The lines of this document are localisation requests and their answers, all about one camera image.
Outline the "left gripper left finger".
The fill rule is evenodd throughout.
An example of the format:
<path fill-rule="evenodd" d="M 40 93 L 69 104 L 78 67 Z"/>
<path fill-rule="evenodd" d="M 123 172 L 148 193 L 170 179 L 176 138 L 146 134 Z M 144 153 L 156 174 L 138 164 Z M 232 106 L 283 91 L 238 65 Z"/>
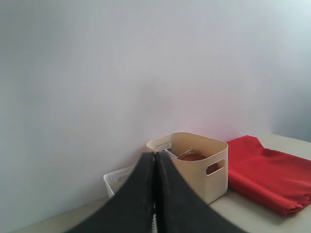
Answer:
<path fill-rule="evenodd" d="M 155 155 L 144 152 L 115 195 L 69 233 L 151 233 Z"/>

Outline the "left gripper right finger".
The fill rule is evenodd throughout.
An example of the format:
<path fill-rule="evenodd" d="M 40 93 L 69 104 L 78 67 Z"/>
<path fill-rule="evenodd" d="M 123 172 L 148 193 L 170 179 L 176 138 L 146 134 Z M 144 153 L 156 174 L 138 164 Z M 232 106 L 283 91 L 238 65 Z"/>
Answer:
<path fill-rule="evenodd" d="M 243 233 L 209 207 L 187 184 L 170 156 L 156 152 L 155 215 L 159 233 Z"/>

